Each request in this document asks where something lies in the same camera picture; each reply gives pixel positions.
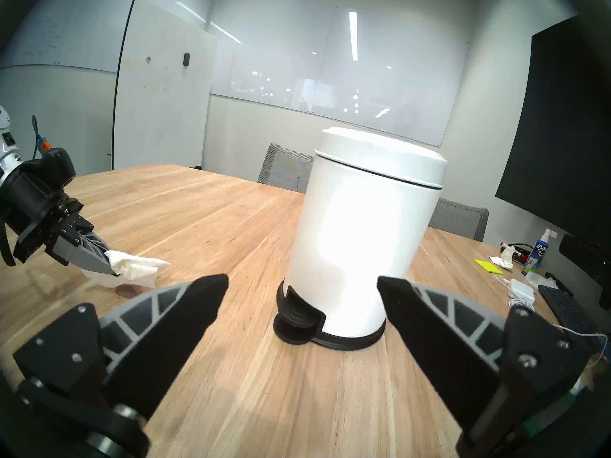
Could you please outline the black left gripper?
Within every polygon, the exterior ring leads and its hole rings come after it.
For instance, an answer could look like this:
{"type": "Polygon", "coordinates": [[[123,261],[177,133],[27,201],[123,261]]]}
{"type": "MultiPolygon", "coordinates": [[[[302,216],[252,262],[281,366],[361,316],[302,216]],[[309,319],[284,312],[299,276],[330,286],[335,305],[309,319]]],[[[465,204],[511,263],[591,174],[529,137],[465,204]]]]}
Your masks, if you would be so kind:
{"type": "Polygon", "coordinates": [[[105,255],[111,247],[80,215],[77,198],[50,189],[25,171],[12,171],[1,184],[1,257],[8,266],[27,259],[41,246],[60,264],[89,272],[117,276],[105,255]],[[62,224],[78,236],[62,234],[62,224]]]}

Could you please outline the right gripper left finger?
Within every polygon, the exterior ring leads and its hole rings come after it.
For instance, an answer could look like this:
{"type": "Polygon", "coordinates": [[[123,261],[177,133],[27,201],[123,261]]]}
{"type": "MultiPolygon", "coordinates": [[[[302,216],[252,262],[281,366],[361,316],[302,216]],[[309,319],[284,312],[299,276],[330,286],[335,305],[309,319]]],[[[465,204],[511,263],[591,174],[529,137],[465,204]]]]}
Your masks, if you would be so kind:
{"type": "Polygon", "coordinates": [[[138,295],[104,316],[80,303],[13,359],[12,457],[146,457],[144,427],[216,320],[216,274],[138,295]]]}

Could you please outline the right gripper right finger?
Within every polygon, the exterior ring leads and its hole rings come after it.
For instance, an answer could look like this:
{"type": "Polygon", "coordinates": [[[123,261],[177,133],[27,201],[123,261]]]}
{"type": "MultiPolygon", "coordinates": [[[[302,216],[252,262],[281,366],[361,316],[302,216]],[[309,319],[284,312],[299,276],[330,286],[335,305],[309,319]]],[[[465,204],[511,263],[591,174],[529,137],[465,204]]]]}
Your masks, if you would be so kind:
{"type": "Polygon", "coordinates": [[[468,297],[378,277],[387,320],[461,429],[460,457],[519,457],[526,422],[556,405],[591,354],[532,310],[500,317],[468,297]]]}

